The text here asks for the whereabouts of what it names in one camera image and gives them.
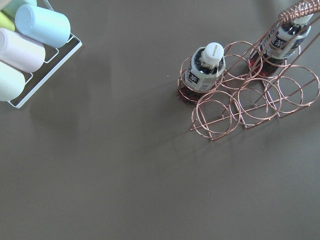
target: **copper wire ring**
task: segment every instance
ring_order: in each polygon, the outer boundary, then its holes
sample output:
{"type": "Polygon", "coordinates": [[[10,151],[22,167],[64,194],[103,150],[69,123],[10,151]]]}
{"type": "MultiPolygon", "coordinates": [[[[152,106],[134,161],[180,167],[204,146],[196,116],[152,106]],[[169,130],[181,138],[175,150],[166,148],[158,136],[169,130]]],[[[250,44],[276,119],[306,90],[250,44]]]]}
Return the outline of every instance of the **copper wire ring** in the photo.
{"type": "Polygon", "coordinates": [[[307,67],[305,67],[305,66],[292,65],[290,68],[303,68],[303,69],[307,70],[311,75],[313,75],[314,80],[315,80],[316,83],[317,83],[317,94],[316,94],[315,98],[314,98],[312,101],[310,101],[310,102],[308,102],[308,103],[303,103],[303,88],[304,88],[304,86],[301,87],[301,86],[298,84],[298,82],[295,81],[294,79],[292,79],[292,78],[290,78],[290,77],[283,76],[283,75],[286,74],[285,69],[284,69],[284,70],[279,74],[279,77],[278,77],[278,79],[277,79],[277,81],[276,81],[277,88],[278,88],[281,96],[283,97],[284,100],[286,100],[286,101],[288,101],[289,103],[291,103],[291,104],[293,104],[293,105],[296,105],[296,106],[298,106],[298,107],[310,106],[311,104],[313,104],[313,103],[318,99],[318,97],[319,97],[319,95],[320,95],[320,82],[319,82],[319,77],[318,77],[313,71],[311,71],[309,68],[307,68],[307,67]],[[300,102],[300,103],[296,103],[296,102],[290,101],[290,100],[283,94],[283,91],[281,90],[281,87],[280,87],[280,81],[279,81],[281,78],[289,79],[289,80],[291,80],[293,83],[295,83],[295,84],[298,86],[299,91],[301,91],[301,95],[302,95],[302,97],[301,97],[301,102],[300,102]]]}
{"type": "Polygon", "coordinates": [[[236,99],[230,95],[229,93],[225,92],[225,91],[220,91],[220,90],[216,90],[215,92],[210,92],[210,93],[207,93],[206,95],[202,96],[199,100],[199,102],[197,103],[196,107],[193,109],[192,111],[192,115],[191,115],[191,120],[192,120],[192,125],[194,127],[194,129],[196,130],[196,132],[200,135],[202,135],[203,137],[205,138],[209,138],[209,139],[218,139],[220,138],[221,136],[224,136],[228,133],[230,133],[231,131],[233,131],[240,123],[240,115],[239,115],[239,118],[238,120],[236,120],[236,123],[235,123],[235,126],[232,127],[232,118],[234,118],[233,114],[232,114],[232,111],[231,111],[231,102],[234,102],[235,106],[237,109],[239,109],[239,104],[237,103],[236,99]],[[229,97],[229,101],[228,101],[228,106],[226,106],[224,103],[222,103],[221,101],[218,101],[218,100],[215,100],[215,99],[210,99],[214,94],[217,94],[217,93],[221,93],[221,94],[224,94],[224,95],[227,95],[229,97]],[[224,132],[218,132],[218,131],[213,131],[213,130],[210,130],[209,129],[209,125],[213,124],[213,123],[203,123],[201,121],[201,118],[199,116],[199,113],[201,113],[200,111],[200,106],[204,103],[208,103],[208,102],[213,102],[213,103],[218,103],[220,105],[223,106],[223,108],[225,109],[225,111],[227,111],[229,113],[229,125],[227,127],[227,130],[224,131],[224,132]],[[212,136],[206,136],[204,135],[203,133],[201,133],[198,128],[199,127],[196,127],[195,125],[195,122],[196,120],[198,120],[200,126],[205,129],[206,131],[209,132],[209,134],[216,134],[216,135],[221,135],[219,137],[212,137],[212,136]]]}
{"type": "MultiPolygon", "coordinates": [[[[249,68],[249,70],[250,70],[251,67],[250,67],[250,65],[249,65],[249,61],[243,57],[245,54],[247,54],[247,53],[249,52],[249,49],[248,49],[242,56],[240,56],[240,55],[238,55],[238,54],[228,54],[228,52],[229,52],[229,50],[231,49],[231,47],[232,47],[233,45],[235,45],[235,44],[246,44],[246,45],[249,45],[249,46],[252,48],[251,51],[253,51],[253,50],[255,49],[258,53],[260,53],[260,48],[257,47],[257,46],[255,46],[255,45],[253,45],[253,44],[250,43],[250,42],[247,42],[247,41],[234,41],[234,42],[231,42],[230,44],[228,44],[227,46],[225,46],[225,48],[224,48],[224,49],[226,50],[226,52],[225,52],[225,58],[226,58],[226,57],[231,57],[231,56],[233,56],[233,57],[238,57],[239,59],[242,59],[242,60],[245,61],[245,63],[248,65],[248,68],[249,68]]],[[[231,66],[229,69],[227,69],[225,73],[226,73],[227,75],[229,75],[230,77],[234,78],[234,79],[237,79],[237,80],[245,80],[246,78],[239,77],[239,76],[233,76],[231,73],[229,73],[229,70],[232,69],[236,64],[237,64],[237,63],[235,63],[233,66],[231,66]]],[[[250,77],[251,77],[251,78],[255,78],[255,77],[258,75],[258,73],[261,71],[261,69],[262,69],[262,64],[260,64],[260,67],[259,67],[257,73],[254,74],[254,75],[252,75],[252,76],[250,76],[250,77]]]]}
{"type": "MultiPolygon", "coordinates": [[[[299,45],[298,46],[298,48],[297,48],[297,55],[299,56],[300,54],[301,54],[301,46],[299,45]]],[[[270,65],[272,65],[272,66],[275,66],[275,67],[278,67],[278,68],[286,68],[286,67],[289,67],[290,66],[290,63],[288,63],[288,61],[287,60],[285,60],[284,62],[283,62],[283,64],[275,64],[275,63],[272,63],[272,62],[270,62],[268,59],[267,60],[263,60],[263,62],[267,62],[268,64],[270,64],[270,65]]],[[[269,78],[269,79],[273,79],[275,76],[263,76],[263,78],[269,78]]]]}
{"type": "Polygon", "coordinates": [[[247,125],[247,126],[256,126],[257,124],[263,122],[263,121],[267,121],[267,120],[270,120],[271,118],[273,118],[274,116],[276,116],[280,110],[280,107],[281,107],[281,94],[278,90],[278,88],[269,80],[267,79],[264,79],[264,78],[253,78],[253,79],[250,79],[248,82],[251,82],[251,81],[264,81],[264,82],[267,82],[271,87],[273,87],[276,92],[278,93],[278,96],[279,96],[279,108],[278,109],[275,109],[272,104],[269,102],[268,100],[268,97],[265,96],[267,94],[266,92],[266,88],[265,88],[265,91],[264,93],[261,93],[259,92],[257,89],[254,89],[254,88],[249,88],[249,87],[243,87],[243,88],[240,88],[238,91],[236,91],[233,96],[237,98],[237,101],[238,101],[238,104],[240,106],[240,111],[241,111],[241,114],[246,114],[247,116],[249,116],[250,118],[253,118],[253,119],[256,119],[256,120],[259,120],[260,122],[258,123],[255,123],[255,124],[248,124],[248,123],[243,123],[244,125],[247,125]],[[255,91],[256,93],[258,93],[261,97],[260,98],[263,98],[265,100],[265,108],[266,108],[266,111],[265,111],[265,115],[264,117],[256,117],[256,116],[253,116],[251,114],[248,113],[248,110],[245,110],[244,107],[242,106],[241,104],[241,100],[240,100],[240,92],[243,91],[243,90],[251,90],[251,91],[255,91]],[[269,111],[269,107],[271,107],[273,110],[274,110],[274,113],[271,115],[271,116],[267,116],[268,115],[268,111],[269,111]]]}
{"type": "MultiPolygon", "coordinates": [[[[247,65],[248,65],[248,68],[250,69],[249,67],[249,64],[248,64],[248,61],[244,58],[244,57],[241,57],[240,55],[237,55],[237,54],[230,54],[230,55],[226,55],[224,58],[228,58],[228,57],[238,57],[240,59],[242,59],[247,65]]],[[[221,85],[226,88],[226,89],[230,89],[230,90],[237,90],[238,87],[231,87],[231,86],[228,86],[227,83],[232,81],[232,80],[238,80],[238,81],[244,81],[246,78],[243,78],[245,76],[248,76],[247,74],[243,74],[243,75],[240,75],[238,77],[234,77],[231,73],[229,72],[226,72],[226,74],[228,76],[230,76],[231,78],[230,79],[225,79],[224,81],[222,81],[221,85]]]]}
{"type": "Polygon", "coordinates": [[[215,81],[214,85],[212,86],[212,88],[211,88],[209,91],[198,91],[198,90],[196,90],[196,89],[193,89],[193,88],[189,87],[189,86],[186,84],[185,78],[183,77],[183,75],[184,75],[184,73],[185,73],[186,70],[187,70],[187,68],[184,69],[184,65],[186,64],[186,62],[187,62],[188,60],[190,60],[190,59],[192,58],[192,56],[193,56],[193,55],[188,56],[188,57],[182,62],[182,64],[181,64],[180,72],[179,72],[179,78],[178,78],[178,91],[180,92],[181,95],[183,95],[184,98],[186,98],[186,99],[188,99],[189,101],[191,101],[191,102],[193,102],[193,103],[196,104],[196,103],[198,102],[197,100],[192,100],[192,99],[190,99],[189,97],[185,96],[185,95],[183,94],[183,92],[181,92],[181,88],[182,88],[181,84],[183,83],[183,85],[184,85],[186,88],[190,89],[190,90],[193,91],[193,92],[200,93],[200,94],[206,94],[206,93],[209,93],[209,92],[213,92],[215,89],[217,89],[217,88],[220,86],[220,84],[222,83],[222,81],[223,81],[223,79],[224,79],[224,75],[222,74],[221,77],[215,81]]]}

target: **yellow cup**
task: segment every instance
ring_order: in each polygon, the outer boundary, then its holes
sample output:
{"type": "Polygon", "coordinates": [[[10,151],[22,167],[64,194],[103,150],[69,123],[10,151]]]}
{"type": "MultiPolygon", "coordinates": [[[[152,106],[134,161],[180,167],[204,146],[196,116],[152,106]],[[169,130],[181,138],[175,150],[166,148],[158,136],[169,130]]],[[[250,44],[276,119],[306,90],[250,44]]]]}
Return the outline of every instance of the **yellow cup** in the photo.
{"type": "Polygon", "coordinates": [[[15,24],[2,12],[0,11],[0,28],[15,31],[15,24]]]}

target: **light green cup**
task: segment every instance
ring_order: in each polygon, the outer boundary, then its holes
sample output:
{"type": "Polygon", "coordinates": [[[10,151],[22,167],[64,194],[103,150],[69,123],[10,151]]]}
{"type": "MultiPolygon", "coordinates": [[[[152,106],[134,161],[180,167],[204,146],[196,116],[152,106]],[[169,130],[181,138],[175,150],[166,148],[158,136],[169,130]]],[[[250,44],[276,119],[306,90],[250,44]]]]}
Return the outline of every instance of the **light green cup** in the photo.
{"type": "Polygon", "coordinates": [[[18,97],[25,88],[25,77],[18,70],[0,61],[0,101],[18,97]]]}
{"type": "Polygon", "coordinates": [[[3,9],[12,0],[0,0],[0,10],[3,9]]]}
{"type": "Polygon", "coordinates": [[[0,11],[0,28],[15,31],[15,24],[2,12],[0,11]]]}
{"type": "Polygon", "coordinates": [[[18,9],[25,4],[37,6],[37,0],[12,0],[3,8],[2,11],[14,19],[16,18],[16,12],[18,9]]]}

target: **bottle label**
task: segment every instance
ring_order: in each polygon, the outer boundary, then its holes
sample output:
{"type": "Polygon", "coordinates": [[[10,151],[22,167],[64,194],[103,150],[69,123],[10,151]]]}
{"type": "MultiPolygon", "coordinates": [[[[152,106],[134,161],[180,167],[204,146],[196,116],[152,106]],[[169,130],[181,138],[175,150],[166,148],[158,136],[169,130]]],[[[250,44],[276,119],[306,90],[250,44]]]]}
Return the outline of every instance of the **bottle label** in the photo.
{"type": "Polygon", "coordinates": [[[217,77],[210,77],[210,75],[198,71],[196,67],[192,67],[192,64],[184,74],[185,84],[191,89],[201,92],[209,91],[216,83],[216,80],[217,77]]]}
{"type": "Polygon", "coordinates": [[[277,28],[277,26],[274,27],[261,43],[264,53],[268,56],[272,56],[275,59],[287,59],[293,55],[297,47],[305,40],[310,31],[309,27],[304,34],[293,37],[285,32],[281,27],[275,33],[277,28]],[[274,33],[275,36],[267,46],[269,39],[274,35],[274,33]]]}
{"type": "Polygon", "coordinates": [[[221,74],[226,68],[226,64],[225,59],[223,58],[223,66],[220,66],[219,70],[217,70],[215,74],[207,74],[203,71],[198,70],[196,62],[197,64],[199,63],[198,61],[195,61],[195,59],[201,56],[201,51],[203,50],[204,47],[198,48],[198,50],[192,56],[190,66],[184,73],[184,82],[189,88],[193,90],[208,92],[210,89],[212,89],[217,79],[221,77],[221,74]]]}

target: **wire rack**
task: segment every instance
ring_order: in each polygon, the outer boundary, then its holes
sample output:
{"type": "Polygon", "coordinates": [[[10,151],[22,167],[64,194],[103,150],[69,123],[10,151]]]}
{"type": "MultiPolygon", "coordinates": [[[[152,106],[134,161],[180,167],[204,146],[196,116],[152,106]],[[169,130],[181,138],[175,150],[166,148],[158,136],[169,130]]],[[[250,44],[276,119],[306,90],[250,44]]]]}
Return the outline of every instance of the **wire rack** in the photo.
{"type": "MultiPolygon", "coordinates": [[[[38,2],[39,7],[54,11],[48,0],[38,2]]],[[[62,47],[53,48],[45,45],[45,60],[41,68],[35,72],[23,72],[26,81],[23,92],[8,103],[19,109],[28,99],[82,46],[82,42],[72,33],[62,47]]]]}
{"type": "MultiPolygon", "coordinates": [[[[295,55],[290,57],[290,62],[286,60],[278,65],[269,61],[273,55],[267,58],[262,58],[262,55],[282,24],[318,12],[320,12],[320,0],[299,1],[282,12],[278,21],[255,43],[235,41],[228,44],[224,48],[224,53],[225,61],[230,67],[209,92],[199,101],[193,102],[196,106],[191,114],[192,123],[189,129],[211,141],[216,141],[231,133],[239,125],[251,129],[275,117],[284,118],[314,103],[320,95],[319,78],[312,70],[296,62],[319,37],[319,32],[303,50],[298,47],[295,55]],[[274,30],[273,35],[266,43],[266,47],[261,48],[262,41],[271,30],[274,30]],[[250,64],[248,59],[251,59],[254,53],[258,53],[258,58],[254,64],[250,64]],[[260,76],[264,62],[278,68],[273,76],[260,76]]],[[[320,16],[315,17],[306,28],[315,24],[319,18],[320,16]]],[[[285,45],[294,41],[294,37],[285,45]]],[[[178,78],[180,95],[181,88],[188,87],[183,77],[188,67],[188,60],[190,57],[180,68],[178,78]]]]}

